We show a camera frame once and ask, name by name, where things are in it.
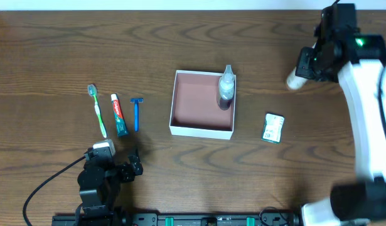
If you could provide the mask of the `white cosmetic tube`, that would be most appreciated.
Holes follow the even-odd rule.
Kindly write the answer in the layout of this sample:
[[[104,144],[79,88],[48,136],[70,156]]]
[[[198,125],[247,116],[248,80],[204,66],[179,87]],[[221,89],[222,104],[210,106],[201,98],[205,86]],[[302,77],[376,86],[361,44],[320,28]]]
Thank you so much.
[[[296,76],[296,68],[287,76],[286,85],[289,90],[301,89],[308,80],[306,78]]]

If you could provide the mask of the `clear spray bottle dark liquid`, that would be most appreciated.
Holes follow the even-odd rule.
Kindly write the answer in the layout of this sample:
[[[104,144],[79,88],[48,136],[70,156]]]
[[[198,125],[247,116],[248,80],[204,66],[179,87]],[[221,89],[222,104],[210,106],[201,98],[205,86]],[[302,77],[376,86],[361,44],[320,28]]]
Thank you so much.
[[[217,102],[221,110],[228,110],[235,93],[235,75],[232,66],[227,65],[223,75],[218,81]]]

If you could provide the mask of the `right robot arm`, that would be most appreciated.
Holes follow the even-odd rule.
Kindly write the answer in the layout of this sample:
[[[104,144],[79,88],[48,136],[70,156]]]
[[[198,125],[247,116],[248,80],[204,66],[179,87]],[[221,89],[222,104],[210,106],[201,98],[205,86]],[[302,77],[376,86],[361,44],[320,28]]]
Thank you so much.
[[[357,179],[303,205],[301,223],[365,225],[386,220],[385,42],[380,35],[360,32],[352,3],[324,8],[314,35],[316,43],[302,48],[286,83],[291,90],[309,80],[340,85],[350,114]]]

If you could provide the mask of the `green white soap packet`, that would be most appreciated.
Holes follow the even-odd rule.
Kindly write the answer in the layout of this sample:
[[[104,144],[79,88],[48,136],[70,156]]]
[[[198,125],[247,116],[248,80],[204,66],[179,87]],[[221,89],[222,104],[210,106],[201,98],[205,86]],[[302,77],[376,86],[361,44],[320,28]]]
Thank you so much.
[[[284,117],[267,113],[265,115],[264,128],[261,139],[274,144],[281,141],[281,133],[284,124]]]

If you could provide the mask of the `green white toothbrush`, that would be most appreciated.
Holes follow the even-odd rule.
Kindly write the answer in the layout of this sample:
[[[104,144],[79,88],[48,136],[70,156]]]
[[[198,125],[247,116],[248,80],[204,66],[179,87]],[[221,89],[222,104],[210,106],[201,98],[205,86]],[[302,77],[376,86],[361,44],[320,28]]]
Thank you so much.
[[[99,106],[99,101],[98,101],[97,88],[94,84],[89,84],[87,86],[87,90],[88,90],[89,96],[91,96],[94,99],[94,109],[95,109],[95,113],[96,113],[96,116],[97,116],[98,121],[99,121],[99,126],[100,126],[100,131],[102,133],[102,136],[104,138],[107,138],[107,131],[106,131],[106,128],[105,128],[105,125],[104,125],[104,122],[103,122],[102,116],[101,116],[101,111],[100,111],[100,106]]]

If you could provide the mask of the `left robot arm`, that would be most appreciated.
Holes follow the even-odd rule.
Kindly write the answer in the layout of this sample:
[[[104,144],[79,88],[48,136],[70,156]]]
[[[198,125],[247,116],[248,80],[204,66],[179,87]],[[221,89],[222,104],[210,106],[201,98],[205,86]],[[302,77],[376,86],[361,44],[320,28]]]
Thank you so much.
[[[85,153],[86,162],[77,182],[86,218],[114,217],[114,203],[121,184],[143,174],[138,149],[131,149],[127,157],[128,161],[115,164],[114,154],[108,147],[90,148]]]

